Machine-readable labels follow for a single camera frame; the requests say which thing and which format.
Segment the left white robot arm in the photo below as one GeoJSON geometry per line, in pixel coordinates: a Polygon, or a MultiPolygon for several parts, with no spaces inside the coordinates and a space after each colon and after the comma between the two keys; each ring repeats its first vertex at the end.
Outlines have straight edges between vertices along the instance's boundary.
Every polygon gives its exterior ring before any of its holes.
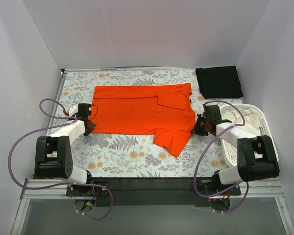
{"type": "Polygon", "coordinates": [[[70,115],[68,125],[61,127],[50,136],[42,136],[36,142],[35,176],[39,178],[60,179],[67,183],[86,184],[90,173],[73,163],[71,144],[82,136],[94,131],[96,124],[91,120],[92,105],[81,103],[77,112],[70,115]]]}

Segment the orange t shirt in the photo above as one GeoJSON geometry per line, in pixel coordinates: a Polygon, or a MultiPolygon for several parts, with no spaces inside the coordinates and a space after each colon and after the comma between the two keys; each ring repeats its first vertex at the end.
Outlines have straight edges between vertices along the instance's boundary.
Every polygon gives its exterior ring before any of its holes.
{"type": "Polygon", "coordinates": [[[94,133],[153,135],[153,143],[178,157],[192,137],[196,113],[190,83],[160,86],[96,86],[94,133]]]}

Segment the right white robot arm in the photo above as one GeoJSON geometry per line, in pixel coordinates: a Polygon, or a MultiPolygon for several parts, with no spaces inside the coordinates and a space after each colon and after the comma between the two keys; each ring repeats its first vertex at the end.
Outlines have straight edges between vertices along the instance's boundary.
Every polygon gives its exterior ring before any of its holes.
{"type": "Polygon", "coordinates": [[[241,122],[233,123],[223,119],[221,109],[215,101],[203,105],[204,112],[197,116],[192,133],[199,136],[213,135],[213,140],[221,139],[237,150],[235,166],[217,170],[210,178],[200,180],[195,175],[192,186],[197,195],[213,197],[230,191],[238,184],[276,178],[280,167],[273,140],[268,135],[255,135],[242,129],[246,120],[242,112],[241,122]]]}

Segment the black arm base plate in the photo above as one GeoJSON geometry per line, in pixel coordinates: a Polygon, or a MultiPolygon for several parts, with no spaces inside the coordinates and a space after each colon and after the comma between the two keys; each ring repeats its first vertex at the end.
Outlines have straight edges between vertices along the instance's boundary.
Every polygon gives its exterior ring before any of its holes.
{"type": "Polygon", "coordinates": [[[208,207],[209,198],[220,192],[227,210],[230,202],[228,195],[239,196],[239,187],[225,193],[228,186],[222,186],[214,178],[96,178],[91,175],[85,186],[56,185],[64,189],[67,197],[97,197],[98,207],[114,206],[158,206],[194,205],[208,207]]]}

